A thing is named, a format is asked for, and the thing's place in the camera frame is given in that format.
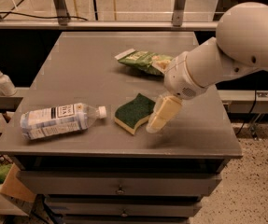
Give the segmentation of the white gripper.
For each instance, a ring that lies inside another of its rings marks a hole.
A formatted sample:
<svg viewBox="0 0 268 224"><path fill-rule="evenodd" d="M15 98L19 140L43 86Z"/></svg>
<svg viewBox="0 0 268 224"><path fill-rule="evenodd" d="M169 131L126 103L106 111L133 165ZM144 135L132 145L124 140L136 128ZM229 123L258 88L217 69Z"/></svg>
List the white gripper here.
<svg viewBox="0 0 268 224"><path fill-rule="evenodd" d="M158 97L146 127L148 133L159 132L173 119L182 108L182 100L190 100L206 92L206 88L192 80L187 68L187 55L187 51L181 53L167 66L163 85L172 95Z"/></svg>

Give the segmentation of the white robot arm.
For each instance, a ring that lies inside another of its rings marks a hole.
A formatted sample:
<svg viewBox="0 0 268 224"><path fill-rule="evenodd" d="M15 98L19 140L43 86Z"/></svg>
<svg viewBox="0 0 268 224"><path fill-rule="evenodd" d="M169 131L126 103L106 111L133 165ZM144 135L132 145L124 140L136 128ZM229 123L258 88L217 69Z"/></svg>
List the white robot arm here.
<svg viewBox="0 0 268 224"><path fill-rule="evenodd" d="M214 37L176 56L165 67L166 92L156 100L147 131L163 129L178 114L184 100L222 81L260 70L268 71L268 6L242 3L223 14Z"/></svg>

